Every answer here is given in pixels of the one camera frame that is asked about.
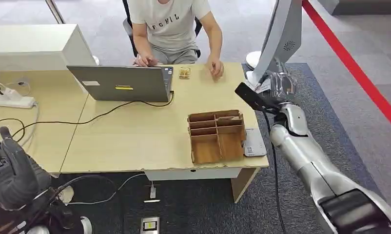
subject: red tape on floor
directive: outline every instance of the red tape on floor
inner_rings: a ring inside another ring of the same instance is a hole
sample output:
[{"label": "red tape on floor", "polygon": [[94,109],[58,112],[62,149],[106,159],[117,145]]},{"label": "red tape on floor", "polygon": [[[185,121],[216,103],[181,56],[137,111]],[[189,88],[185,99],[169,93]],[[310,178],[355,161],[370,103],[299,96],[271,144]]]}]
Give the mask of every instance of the red tape on floor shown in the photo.
[{"label": "red tape on floor", "polygon": [[331,46],[333,51],[347,67],[359,85],[365,90],[371,100],[376,104],[385,117],[391,122],[391,105],[384,96],[375,87],[368,76],[362,71],[356,61],[352,58],[349,52],[345,49],[339,39],[335,36],[329,26],[323,21],[321,16],[316,12],[313,6],[308,1],[303,1],[302,6],[308,13],[309,17],[319,29],[325,40]]}]

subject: electrical outlet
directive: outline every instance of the electrical outlet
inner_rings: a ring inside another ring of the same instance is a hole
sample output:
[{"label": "electrical outlet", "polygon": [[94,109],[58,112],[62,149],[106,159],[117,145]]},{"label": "electrical outlet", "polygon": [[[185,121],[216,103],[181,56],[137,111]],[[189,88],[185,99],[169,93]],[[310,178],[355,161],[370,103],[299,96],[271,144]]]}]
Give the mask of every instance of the electrical outlet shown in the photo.
[{"label": "electrical outlet", "polygon": [[5,95],[0,95],[0,106],[31,109],[35,103],[34,97],[20,97],[8,99]]}]

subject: wooden box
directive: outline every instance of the wooden box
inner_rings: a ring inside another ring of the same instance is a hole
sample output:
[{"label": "wooden box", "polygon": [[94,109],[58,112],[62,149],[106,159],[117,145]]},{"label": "wooden box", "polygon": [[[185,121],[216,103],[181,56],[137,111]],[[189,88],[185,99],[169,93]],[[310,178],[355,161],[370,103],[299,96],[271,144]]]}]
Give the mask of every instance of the wooden box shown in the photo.
[{"label": "wooden box", "polygon": [[246,131],[238,110],[191,114],[188,123],[194,164],[243,158]]}]

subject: gray floor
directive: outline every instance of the gray floor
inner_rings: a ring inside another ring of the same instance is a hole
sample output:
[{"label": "gray floor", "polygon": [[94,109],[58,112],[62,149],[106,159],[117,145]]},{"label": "gray floor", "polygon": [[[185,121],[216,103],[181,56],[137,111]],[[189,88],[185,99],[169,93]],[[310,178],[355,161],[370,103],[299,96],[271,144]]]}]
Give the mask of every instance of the gray floor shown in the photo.
[{"label": "gray floor", "polygon": [[[223,61],[242,62],[261,48],[274,0],[210,0],[223,29]],[[314,7],[391,103],[391,16],[332,17]],[[92,52],[105,65],[129,65],[132,49],[122,21],[121,0],[57,0],[68,23],[78,23]],[[303,13],[303,43],[290,62],[307,63],[359,152],[368,171],[391,204],[391,124],[354,80]],[[47,24],[53,17],[43,0],[0,0],[0,24]],[[208,56],[205,33],[197,38]]]}]

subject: black robotic glove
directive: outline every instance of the black robotic glove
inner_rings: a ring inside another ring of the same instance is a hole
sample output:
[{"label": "black robotic glove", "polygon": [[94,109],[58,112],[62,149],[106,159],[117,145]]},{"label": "black robotic glove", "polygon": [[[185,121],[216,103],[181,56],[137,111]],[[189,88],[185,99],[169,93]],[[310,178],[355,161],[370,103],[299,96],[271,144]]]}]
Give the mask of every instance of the black robotic glove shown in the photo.
[{"label": "black robotic glove", "polygon": [[50,175],[12,139],[7,127],[0,128],[0,207],[18,210],[46,190]]}]

